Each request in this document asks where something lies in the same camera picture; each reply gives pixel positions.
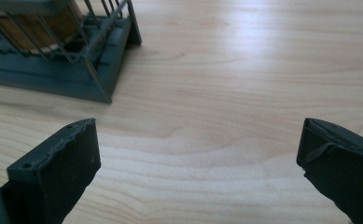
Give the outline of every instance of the light wood surface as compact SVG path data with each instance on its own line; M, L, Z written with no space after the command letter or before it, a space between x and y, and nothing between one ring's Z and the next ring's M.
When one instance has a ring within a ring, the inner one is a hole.
M0 87L0 184L95 117L103 166L66 224L347 224L295 159L306 117L363 136L363 0L133 4L112 105Z

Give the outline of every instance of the black robotic claw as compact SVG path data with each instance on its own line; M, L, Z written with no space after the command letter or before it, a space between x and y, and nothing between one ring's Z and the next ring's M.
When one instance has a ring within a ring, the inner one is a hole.
M306 119L297 164L305 177L355 224L363 224L363 137L319 119Z
M100 169L95 119L69 124L7 168L0 224L58 224Z

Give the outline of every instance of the brown object in rack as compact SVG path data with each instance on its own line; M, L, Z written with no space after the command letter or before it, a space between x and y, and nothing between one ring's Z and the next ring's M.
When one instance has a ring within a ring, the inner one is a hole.
M82 21L81 11L74 0L70 1L70 7L78 20ZM52 49L56 46L56 43L43 27L37 16L14 15L14 18L42 50ZM43 18L52 29L52 32L63 43L68 42L73 36L78 34L77 25L73 21L73 15L67 7L56 15L44 16ZM35 46L21 32L18 26L9 17L2 14L0 14L0 31L16 48L36 50Z

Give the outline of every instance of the wire basket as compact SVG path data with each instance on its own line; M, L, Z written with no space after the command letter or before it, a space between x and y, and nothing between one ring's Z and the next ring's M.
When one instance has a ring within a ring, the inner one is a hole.
M111 103L127 44L141 44L131 0L0 0L0 84Z

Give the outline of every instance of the metal rack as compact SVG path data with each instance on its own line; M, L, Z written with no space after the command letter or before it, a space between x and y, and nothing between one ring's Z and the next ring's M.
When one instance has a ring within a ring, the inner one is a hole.
M111 103L126 45L141 44L133 4L101 0L105 16L97 16L90 0L84 1L89 13L79 17L73 0L0 0L1 16L31 46L21 48L11 39L16 36L0 28L0 85ZM49 23L48 17L62 12L77 29L71 41ZM35 37L22 16L34 18L53 44L43 48L45 38Z

